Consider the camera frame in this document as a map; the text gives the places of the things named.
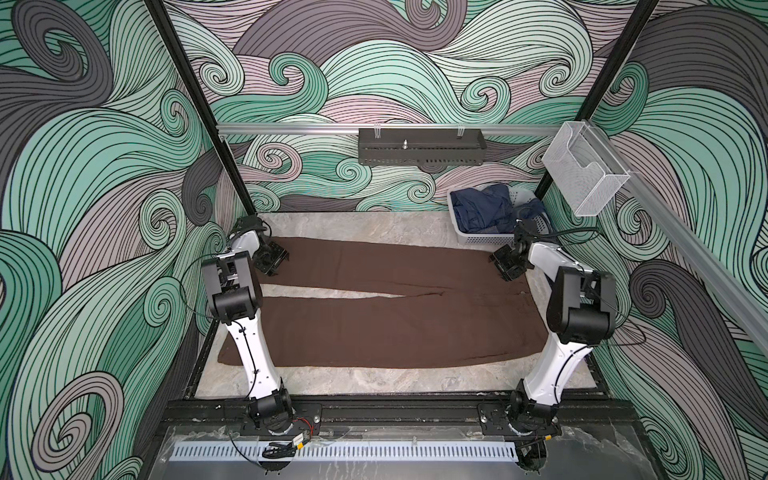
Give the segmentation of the brown corduroy trousers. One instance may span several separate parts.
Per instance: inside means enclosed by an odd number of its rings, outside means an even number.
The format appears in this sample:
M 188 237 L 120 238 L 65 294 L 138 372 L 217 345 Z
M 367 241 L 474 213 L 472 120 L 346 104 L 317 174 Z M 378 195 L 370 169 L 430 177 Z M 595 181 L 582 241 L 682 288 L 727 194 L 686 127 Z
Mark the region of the brown corduroy trousers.
M 263 285 L 356 299 L 266 297 L 278 367 L 448 368 L 539 353 L 547 331 L 525 278 L 507 282 L 478 250 L 278 239 L 289 257 Z

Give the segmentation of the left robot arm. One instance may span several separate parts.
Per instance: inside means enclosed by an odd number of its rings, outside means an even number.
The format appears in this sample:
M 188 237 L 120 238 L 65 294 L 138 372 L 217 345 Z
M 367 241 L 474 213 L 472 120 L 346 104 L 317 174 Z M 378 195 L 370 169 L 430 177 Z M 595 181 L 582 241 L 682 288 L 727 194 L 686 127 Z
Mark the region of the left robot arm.
M 225 251 L 204 260 L 201 274 L 208 315 L 226 326 L 246 372 L 249 416 L 256 426 L 280 432 L 290 427 L 294 412 L 263 332 L 259 275 L 275 274 L 288 253 L 270 233 L 256 214 L 238 219 Z

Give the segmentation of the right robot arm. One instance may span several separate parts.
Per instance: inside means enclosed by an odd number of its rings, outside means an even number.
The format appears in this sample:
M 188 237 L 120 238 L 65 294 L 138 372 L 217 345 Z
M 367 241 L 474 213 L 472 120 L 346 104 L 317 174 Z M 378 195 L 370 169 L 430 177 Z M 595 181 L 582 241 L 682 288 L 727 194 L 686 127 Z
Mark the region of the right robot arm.
M 585 265 L 558 243 L 558 233 L 541 233 L 532 220 L 519 220 L 512 241 L 490 257 L 511 281 L 538 269 L 550 282 L 545 322 L 548 337 L 532 371 L 511 395 L 507 417 L 519 432 L 553 426 L 567 381 L 577 364 L 616 329 L 616 280 Z

